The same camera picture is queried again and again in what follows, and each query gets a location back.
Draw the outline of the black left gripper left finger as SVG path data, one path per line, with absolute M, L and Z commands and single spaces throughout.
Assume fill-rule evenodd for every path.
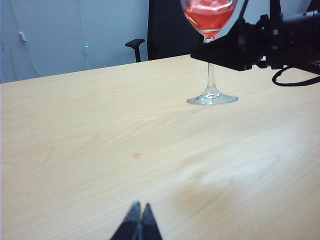
M 125 217 L 115 233 L 110 238 L 111 240 L 140 240 L 141 230 L 138 229 L 141 223 L 141 204 L 139 201 L 134 201 Z

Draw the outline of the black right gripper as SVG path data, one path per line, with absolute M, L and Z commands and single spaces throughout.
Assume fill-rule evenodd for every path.
M 254 65 L 261 69 L 267 68 L 270 18 L 264 14 L 255 24 L 246 22 L 239 16 L 247 5 L 247 0 L 238 0 L 230 19 L 216 35 L 216 40 L 200 44 L 190 56 L 236 71 L 250 70 Z

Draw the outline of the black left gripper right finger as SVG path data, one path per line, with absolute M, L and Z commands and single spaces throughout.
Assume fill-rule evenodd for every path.
M 162 240 L 162 235 L 160 233 L 156 218 L 153 214 L 151 205 L 147 203 L 142 212 L 142 217 L 140 221 L 141 225 L 141 235 L 140 240 Z

